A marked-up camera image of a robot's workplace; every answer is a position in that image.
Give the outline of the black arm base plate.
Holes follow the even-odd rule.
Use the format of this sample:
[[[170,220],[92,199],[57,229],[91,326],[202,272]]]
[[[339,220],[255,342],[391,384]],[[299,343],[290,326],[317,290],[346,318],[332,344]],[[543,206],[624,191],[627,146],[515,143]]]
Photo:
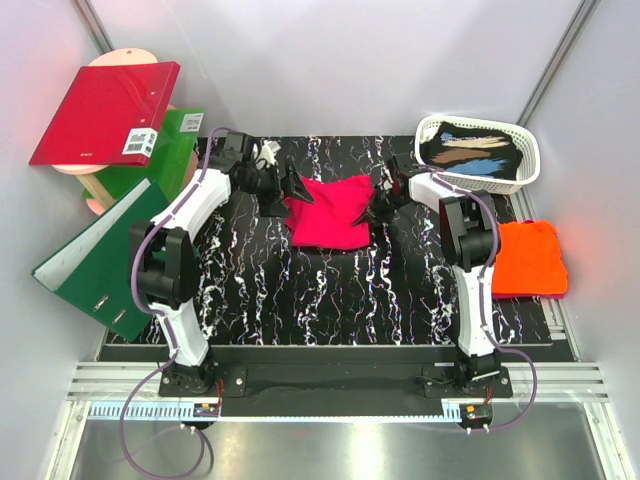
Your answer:
[[[391,391],[430,399],[510,399],[513,388],[508,370],[490,378],[462,382],[451,363],[219,363],[205,368],[198,380],[171,367],[161,375],[162,397],[204,397],[221,392],[225,398],[242,398],[268,390]]]

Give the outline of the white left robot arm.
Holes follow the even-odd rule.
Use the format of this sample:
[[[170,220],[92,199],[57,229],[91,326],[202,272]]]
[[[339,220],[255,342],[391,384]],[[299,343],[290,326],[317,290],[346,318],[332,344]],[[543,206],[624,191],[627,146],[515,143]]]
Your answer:
[[[212,142],[207,140],[203,165],[176,199],[129,230],[134,303],[162,322],[170,359],[185,367],[181,384],[196,396],[214,388],[216,372],[203,363],[209,345],[193,304],[199,277],[193,240],[236,191],[254,196],[259,215],[266,218],[289,217],[287,200],[313,202],[292,162],[276,158],[278,142],[232,130],[217,154],[212,153]]]

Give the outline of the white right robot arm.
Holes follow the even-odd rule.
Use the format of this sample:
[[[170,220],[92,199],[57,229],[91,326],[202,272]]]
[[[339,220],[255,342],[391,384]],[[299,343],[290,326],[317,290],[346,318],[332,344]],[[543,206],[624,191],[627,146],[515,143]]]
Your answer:
[[[408,154],[386,161],[388,175],[353,221],[387,223],[396,210],[410,203],[427,206],[439,215],[441,252],[457,286],[459,328],[457,361],[450,382],[466,396],[486,389],[501,369],[491,316],[491,284],[501,247],[491,196],[447,182],[437,170],[416,163]]]

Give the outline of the white plastic basket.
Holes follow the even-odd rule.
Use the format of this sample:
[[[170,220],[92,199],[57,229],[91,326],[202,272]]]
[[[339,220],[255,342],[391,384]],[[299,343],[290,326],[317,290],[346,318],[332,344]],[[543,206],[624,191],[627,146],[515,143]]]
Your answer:
[[[490,120],[430,115],[416,129],[415,157],[470,190],[510,195],[539,177],[536,138],[524,127]]]

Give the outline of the magenta pink t shirt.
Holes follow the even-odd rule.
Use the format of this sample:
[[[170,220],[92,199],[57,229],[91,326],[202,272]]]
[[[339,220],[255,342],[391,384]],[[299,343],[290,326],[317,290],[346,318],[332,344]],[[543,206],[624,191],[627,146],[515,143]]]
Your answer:
[[[313,202],[285,200],[291,212],[285,224],[294,247],[350,251],[370,244],[369,225],[354,224],[374,193],[368,175],[326,183],[303,177],[302,182]]]

